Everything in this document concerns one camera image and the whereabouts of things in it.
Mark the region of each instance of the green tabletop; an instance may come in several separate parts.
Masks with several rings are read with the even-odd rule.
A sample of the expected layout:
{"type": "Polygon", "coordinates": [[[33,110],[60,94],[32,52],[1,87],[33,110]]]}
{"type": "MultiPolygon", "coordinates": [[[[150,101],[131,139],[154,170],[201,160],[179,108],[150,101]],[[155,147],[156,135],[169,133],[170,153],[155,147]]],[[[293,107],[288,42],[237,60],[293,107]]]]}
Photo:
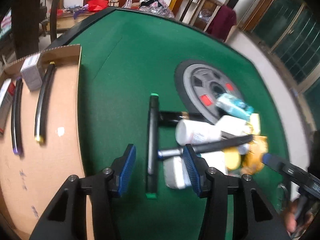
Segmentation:
{"type": "MultiPolygon", "coordinates": [[[[180,62],[204,60],[223,71],[260,114],[261,135],[268,136],[269,152],[288,157],[279,115],[259,73],[249,60],[221,42],[177,22],[115,10],[71,41],[77,43],[82,46],[79,133],[87,175],[108,167],[128,143],[137,149],[129,190],[113,202],[123,240],[198,238],[206,200],[197,198],[191,188],[169,189],[162,163],[158,198],[145,196],[149,96],[159,94],[160,110],[186,111],[174,85],[174,70],[180,62]]],[[[174,128],[160,128],[159,145],[176,145],[174,128]]],[[[254,179],[275,205],[282,177],[265,167],[254,179]]],[[[232,238],[232,200],[229,196],[226,239],[232,238]]]]}

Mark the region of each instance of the maroon cloth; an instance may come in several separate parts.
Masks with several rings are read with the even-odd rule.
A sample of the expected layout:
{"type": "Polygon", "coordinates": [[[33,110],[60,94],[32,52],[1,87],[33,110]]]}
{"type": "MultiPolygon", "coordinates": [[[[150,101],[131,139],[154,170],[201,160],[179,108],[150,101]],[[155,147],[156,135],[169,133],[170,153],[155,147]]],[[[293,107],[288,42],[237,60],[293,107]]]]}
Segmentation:
{"type": "Polygon", "coordinates": [[[226,41],[231,27],[236,24],[236,12],[226,5],[222,5],[206,32],[218,40],[226,41]]]}

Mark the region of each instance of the white box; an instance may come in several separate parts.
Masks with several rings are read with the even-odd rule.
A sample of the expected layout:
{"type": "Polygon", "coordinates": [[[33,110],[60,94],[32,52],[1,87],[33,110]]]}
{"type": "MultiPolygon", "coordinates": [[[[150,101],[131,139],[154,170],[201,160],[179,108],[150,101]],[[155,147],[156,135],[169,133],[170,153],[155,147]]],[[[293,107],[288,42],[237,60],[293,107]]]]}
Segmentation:
{"type": "Polygon", "coordinates": [[[43,71],[40,66],[41,53],[27,57],[21,67],[20,73],[30,91],[37,90],[42,85],[43,71]]]}
{"type": "Polygon", "coordinates": [[[11,78],[6,79],[0,89],[0,135],[3,135],[5,123],[12,104],[15,86],[11,78]]]}

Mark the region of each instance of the red and white box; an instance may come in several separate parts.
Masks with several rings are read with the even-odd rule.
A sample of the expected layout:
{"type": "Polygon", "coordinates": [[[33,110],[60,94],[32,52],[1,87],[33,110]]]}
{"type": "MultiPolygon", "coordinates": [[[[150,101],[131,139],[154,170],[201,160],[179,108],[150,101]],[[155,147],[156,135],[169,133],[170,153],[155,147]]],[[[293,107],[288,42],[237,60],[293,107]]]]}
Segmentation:
{"type": "Polygon", "coordinates": [[[0,135],[3,135],[7,116],[12,104],[15,86],[11,78],[6,79],[0,89],[0,135]]]}

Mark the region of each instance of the screw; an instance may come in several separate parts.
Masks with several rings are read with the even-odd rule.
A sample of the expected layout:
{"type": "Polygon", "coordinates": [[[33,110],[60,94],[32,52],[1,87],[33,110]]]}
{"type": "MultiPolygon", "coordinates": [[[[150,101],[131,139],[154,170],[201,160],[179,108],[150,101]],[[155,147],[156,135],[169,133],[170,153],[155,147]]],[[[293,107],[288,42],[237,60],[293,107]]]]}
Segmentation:
{"type": "Polygon", "coordinates": [[[69,181],[75,181],[76,179],[77,179],[77,175],[74,175],[74,174],[70,175],[68,178],[69,181]]]}
{"type": "Polygon", "coordinates": [[[290,175],[293,175],[294,171],[293,171],[292,169],[288,169],[288,173],[289,173],[290,175]]]}
{"type": "Polygon", "coordinates": [[[214,168],[214,167],[210,167],[210,168],[208,168],[208,172],[209,172],[210,174],[215,174],[215,173],[217,172],[217,169],[214,168]]]}
{"type": "Polygon", "coordinates": [[[102,171],[104,174],[110,174],[112,172],[111,168],[104,168],[102,171]]]}
{"type": "Polygon", "coordinates": [[[252,179],[251,175],[249,174],[243,174],[242,177],[244,178],[244,180],[246,181],[250,181],[252,179]]]}

